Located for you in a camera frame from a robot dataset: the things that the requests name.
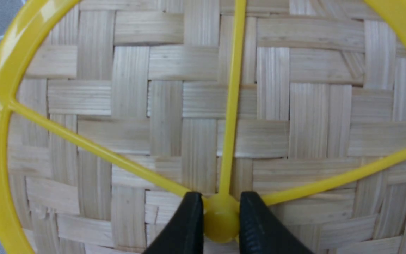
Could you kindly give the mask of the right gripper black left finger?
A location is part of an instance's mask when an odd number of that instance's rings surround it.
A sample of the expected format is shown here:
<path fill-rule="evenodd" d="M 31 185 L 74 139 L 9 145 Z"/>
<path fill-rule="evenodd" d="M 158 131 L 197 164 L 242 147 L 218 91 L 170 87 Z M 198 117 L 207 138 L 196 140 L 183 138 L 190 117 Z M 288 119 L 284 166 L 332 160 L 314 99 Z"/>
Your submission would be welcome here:
<path fill-rule="evenodd" d="M 203 201 L 199 192 L 185 193 L 169 223 L 145 249 L 145 254 L 202 254 Z"/>

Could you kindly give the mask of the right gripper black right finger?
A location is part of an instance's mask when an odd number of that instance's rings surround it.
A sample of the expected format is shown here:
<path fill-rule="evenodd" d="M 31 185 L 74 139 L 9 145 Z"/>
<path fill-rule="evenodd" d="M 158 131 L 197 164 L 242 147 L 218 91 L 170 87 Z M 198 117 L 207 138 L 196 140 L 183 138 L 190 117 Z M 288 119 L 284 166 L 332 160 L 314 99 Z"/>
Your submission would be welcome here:
<path fill-rule="evenodd" d="M 240 197 L 239 249 L 241 254 L 311 254 L 271 212 L 258 193 Z"/>

